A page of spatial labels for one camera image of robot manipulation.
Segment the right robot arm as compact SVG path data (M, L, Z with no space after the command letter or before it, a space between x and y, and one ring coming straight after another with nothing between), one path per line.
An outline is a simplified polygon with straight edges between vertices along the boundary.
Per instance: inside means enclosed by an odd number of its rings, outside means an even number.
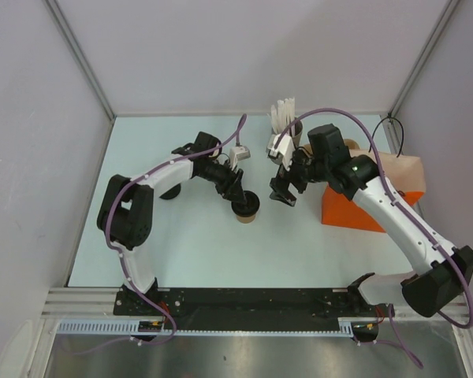
M473 250L457 247L439 235L382 177L375 160L354 155L333 124L318 126L307 134L311 149L294 145L289 135L273 135L266 148L278 164L271 179L271 199L294 206L289 188L303 193L310 183L326 182L336 193L373 218L408 259L409 273L380 276L368 273L356 281L348 308L366 316L384 302L405 302L423 317L439 314L465 293L473 275Z

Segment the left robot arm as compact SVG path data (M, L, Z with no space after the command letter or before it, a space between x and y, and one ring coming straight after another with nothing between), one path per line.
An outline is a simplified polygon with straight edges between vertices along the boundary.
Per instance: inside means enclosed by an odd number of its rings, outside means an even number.
M134 290L130 303L143 315L153 313L158 305L158 295L151 291L156 277L141 250L152 230L155 198L175 198L183 182L200 177L214 184L237 216L253 217L259 209L259 198L243 189L244 172L217 161L221 152L218 138L200 132L193 143L173 150L169 159L151 172L135 179L115 175L109 180L97 227L108 245L117 250L125 284Z

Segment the orange paper bag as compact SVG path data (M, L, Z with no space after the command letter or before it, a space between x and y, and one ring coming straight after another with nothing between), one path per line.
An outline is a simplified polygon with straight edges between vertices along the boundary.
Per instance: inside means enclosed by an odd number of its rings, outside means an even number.
M426 191L421 159L378 151L350 150L339 128L321 127L313 145L329 188L322 197L323 224L387 232L392 237L430 232L412 208Z

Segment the single brown paper cup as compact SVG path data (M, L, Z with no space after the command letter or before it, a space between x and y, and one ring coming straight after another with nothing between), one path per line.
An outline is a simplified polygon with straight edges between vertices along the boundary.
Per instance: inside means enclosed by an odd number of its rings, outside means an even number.
M237 220L242 224L250 224L252 221L255 220L255 217L256 217L256 213L245 214L245 215L240 215L240 214L236 215Z

